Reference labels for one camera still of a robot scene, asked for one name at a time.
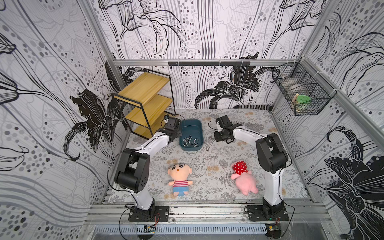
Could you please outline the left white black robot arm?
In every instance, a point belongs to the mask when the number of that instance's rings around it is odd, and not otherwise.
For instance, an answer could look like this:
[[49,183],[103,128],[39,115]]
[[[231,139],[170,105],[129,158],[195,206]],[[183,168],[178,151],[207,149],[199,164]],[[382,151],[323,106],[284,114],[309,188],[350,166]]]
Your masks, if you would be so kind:
[[155,203],[146,188],[151,157],[181,135],[181,120],[170,117],[165,126],[158,129],[144,144],[134,149],[126,148],[122,152],[114,175],[114,182],[121,189],[132,194],[137,209],[149,211]]

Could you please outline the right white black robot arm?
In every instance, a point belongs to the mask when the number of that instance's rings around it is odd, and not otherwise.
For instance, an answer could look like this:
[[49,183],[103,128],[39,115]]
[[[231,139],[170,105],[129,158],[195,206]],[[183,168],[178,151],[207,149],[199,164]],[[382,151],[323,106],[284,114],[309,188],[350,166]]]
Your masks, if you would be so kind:
[[241,124],[233,124],[228,116],[215,120],[214,132],[216,142],[227,144],[234,140],[243,141],[256,147],[259,165],[265,171],[265,194],[263,208],[278,212],[284,207],[282,182],[284,169],[287,167],[288,154],[277,134],[262,135],[249,130]]

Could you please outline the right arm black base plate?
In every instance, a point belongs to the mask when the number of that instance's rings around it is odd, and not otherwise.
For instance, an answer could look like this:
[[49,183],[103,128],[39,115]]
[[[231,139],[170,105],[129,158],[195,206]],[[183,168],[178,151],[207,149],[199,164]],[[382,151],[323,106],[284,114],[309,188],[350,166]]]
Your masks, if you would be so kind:
[[245,207],[245,212],[252,222],[285,222],[290,220],[284,205],[248,205]]

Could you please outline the teal plastic storage box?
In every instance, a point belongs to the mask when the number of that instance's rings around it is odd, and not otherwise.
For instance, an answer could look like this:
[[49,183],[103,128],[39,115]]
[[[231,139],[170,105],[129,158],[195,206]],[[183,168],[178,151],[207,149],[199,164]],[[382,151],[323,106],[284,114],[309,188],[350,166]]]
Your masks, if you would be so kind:
[[[182,136],[179,137],[179,145],[181,149],[185,152],[194,152],[199,151],[204,144],[204,134],[203,126],[200,120],[197,119],[187,119],[181,121],[181,131]],[[197,148],[184,148],[182,147],[183,138],[191,135],[193,138],[197,138],[200,142],[200,146]]]

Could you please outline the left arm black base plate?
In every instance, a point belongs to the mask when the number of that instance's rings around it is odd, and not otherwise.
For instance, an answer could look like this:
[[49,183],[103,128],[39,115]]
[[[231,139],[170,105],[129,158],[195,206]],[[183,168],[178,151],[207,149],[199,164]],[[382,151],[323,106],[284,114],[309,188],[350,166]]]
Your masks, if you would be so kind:
[[133,207],[129,213],[132,223],[163,223],[169,219],[169,206],[151,206],[148,210]]

